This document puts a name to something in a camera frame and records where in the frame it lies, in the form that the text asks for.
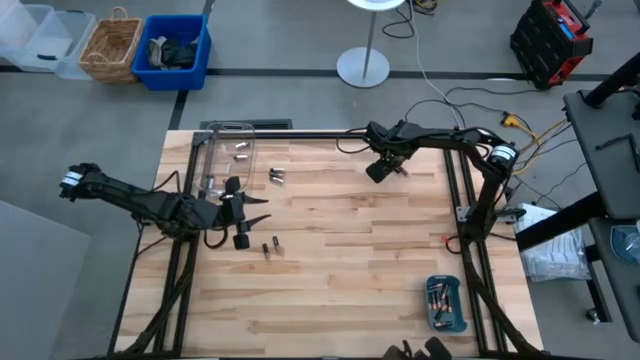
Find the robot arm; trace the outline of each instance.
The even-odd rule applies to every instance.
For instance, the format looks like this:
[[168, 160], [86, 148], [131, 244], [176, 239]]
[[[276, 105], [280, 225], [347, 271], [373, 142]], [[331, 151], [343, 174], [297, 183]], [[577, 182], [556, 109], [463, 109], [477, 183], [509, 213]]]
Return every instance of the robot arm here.
[[199, 230], [224, 230], [226, 234], [226, 229], [235, 225], [238, 234], [234, 236], [234, 245], [237, 250], [250, 246], [245, 233], [251, 230], [252, 225], [269, 216], [245, 221], [245, 203], [264, 203], [267, 200], [254, 199], [238, 192], [240, 183], [237, 177], [228, 179], [225, 193], [220, 197], [221, 206], [205, 199], [196, 199], [190, 194], [140, 189], [107, 176], [96, 164], [70, 166], [60, 187], [60, 197], [64, 199], [72, 202], [76, 199], [104, 200], [131, 212], [135, 220], [154, 222], [164, 235], [174, 239]]
[[[495, 202], [500, 187], [508, 180], [518, 157], [513, 144], [484, 129], [425, 129], [406, 121], [400, 121], [388, 130], [378, 123], [370, 122], [364, 141], [371, 150], [380, 154], [380, 160], [367, 168], [367, 174], [376, 183], [384, 180], [391, 172], [398, 172], [402, 163], [410, 159], [419, 148], [449, 149], [465, 153], [473, 166], [482, 173], [485, 181], [478, 203], [469, 209], [461, 235], [469, 240], [484, 240], [487, 237], [496, 220]], [[478, 152], [477, 145], [492, 147], [486, 159]]]

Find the black object on floor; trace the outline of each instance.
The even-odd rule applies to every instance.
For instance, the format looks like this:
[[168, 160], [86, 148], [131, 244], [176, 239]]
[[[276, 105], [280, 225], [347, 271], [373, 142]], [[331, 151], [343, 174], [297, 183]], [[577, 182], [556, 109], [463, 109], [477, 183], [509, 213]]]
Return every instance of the black object on floor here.
[[570, 0], [534, 0], [511, 35], [511, 49], [535, 87], [548, 89], [562, 84], [591, 54], [588, 29]]

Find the white lamp base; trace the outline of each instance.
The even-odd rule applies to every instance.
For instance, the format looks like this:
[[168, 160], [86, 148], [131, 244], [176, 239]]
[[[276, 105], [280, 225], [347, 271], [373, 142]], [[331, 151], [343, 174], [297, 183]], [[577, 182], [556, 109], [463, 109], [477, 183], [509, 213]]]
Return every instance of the white lamp base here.
[[342, 53], [337, 64], [340, 78], [358, 88], [370, 88], [382, 84], [389, 76], [389, 61], [382, 53], [371, 49], [369, 65], [365, 73], [366, 56], [366, 47], [357, 47]]

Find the transparent bin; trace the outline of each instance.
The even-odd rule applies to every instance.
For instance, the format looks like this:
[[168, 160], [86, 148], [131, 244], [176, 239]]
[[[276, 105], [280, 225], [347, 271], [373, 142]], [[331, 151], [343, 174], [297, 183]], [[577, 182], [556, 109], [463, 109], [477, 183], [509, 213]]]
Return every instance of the transparent bin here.
[[22, 5], [16, 1], [0, 14], [0, 56], [17, 65], [39, 26], [52, 14], [51, 6]]
[[96, 27], [95, 15], [78, 10], [58, 11], [57, 15], [73, 42], [56, 67], [56, 75], [63, 79], [92, 80], [91, 76], [78, 65], [78, 60], [91, 32]]
[[73, 39], [62, 21], [59, 12], [47, 16], [24, 48], [15, 65], [24, 71], [53, 72], [59, 60], [65, 57]]
[[226, 181], [232, 176], [240, 180], [238, 191], [251, 188], [257, 156], [256, 134], [253, 126], [233, 122], [213, 122], [207, 130], [213, 135], [198, 159], [200, 172], [195, 177], [196, 187], [206, 194], [207, 200], [218, 203]]

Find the gray concrete floor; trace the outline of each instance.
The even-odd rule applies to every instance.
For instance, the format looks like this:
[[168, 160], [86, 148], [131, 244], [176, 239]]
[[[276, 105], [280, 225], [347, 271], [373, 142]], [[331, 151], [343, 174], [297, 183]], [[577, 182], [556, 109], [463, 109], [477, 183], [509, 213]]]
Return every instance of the gray concrete floor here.
[[[50, 3], [57, 9], [81, 9], [99, 18], [108, 16], [116, 4], [33, 2]], [[518, 73], [508, 35], [528, 3], [441, 1], [433, 18], [417, 19], [425, 70]], [[589, 2], [575, 3], [586, 8]], [[205, 0], [126, 0], [117, 4], [139, 17], [200, 13], [206, 6]], [[415, 39], [390, 39], [379, 31], [397, 18], [393, 12], [381, 14], [374, 46], [389, 58], [392, 70], [417, 70]], [[217, 0], [209, 21], [213, 39], [209, 67], [335, 69], [342, 51], [364, 44], [368, 21], [366, 13], [346, 0]], [[578, 73], [609, 73], [640, 48], [640, 15], [631, 0], [606, 1], [591, 23], [594, 53], [578, 67]], [[442, 90], [455, 86], [498, 91], [531, 88], [516, 81], [433, 82]], [[126, 213], [106, 204], [86, 201], [72, 205], [59, 199], [58, 182], [69, 165], [92, 161], [112, 176], [150, 186], [176, 93], [152, 93], [142, 85], [60, 80], [46, 74], [0, 73], [0, 84], [0, 153], [5, 154], [0, 157], [0, 200], [76, 228], [93, 239], [52, 357], [102, 354], [109, 344], [134, 253], [135, 227]], [[452, 94], [451, 100], [475, 101], [518, 113], [540, 132], [564, 116], [563, 94], [594, 86], [567, 82], [549, 92], [515, 96], [459, 92]], [[411, 104], [425, 98], [438, 98], [438, 94], [421, 79], [389, 79], [377, 88], [359, 90], [335, 77], [209, 76], [202, 91], [189, 93], [179, 128], [197, 129], [201, 121], [270, 118], [292, 119], [300, 129], [351, 128], [371, 120], [392, 124]], [[469, 125], [491, 128], [519, 144], [527, 141], [519, 131], [500, 127], [497, 114], [469, 108], [463, 112]], [[409, 119], [428, 127], [454, 124], [450, 111], [440, 104], [421, 105]], [[550, 145], [574, 137], [567, 131]], [[522, 179], [546, 192], [583, 161], [578, 145], [572, 143], [541, 158]], [[593, 190], [584, 168], [551, 197], [567, 205]], [[536, 198], [521, 188], [513, 202]], [[531, 284], [530, 289], [546, 350], [606, 359], [638, 357], [640, 345], [628, 338], [615, 306], [612, 324], [594, 327], [584, 319], [584, 311], [592, 306], [584, 283]], [[608, 287], [605, 293], [612, 297]]]

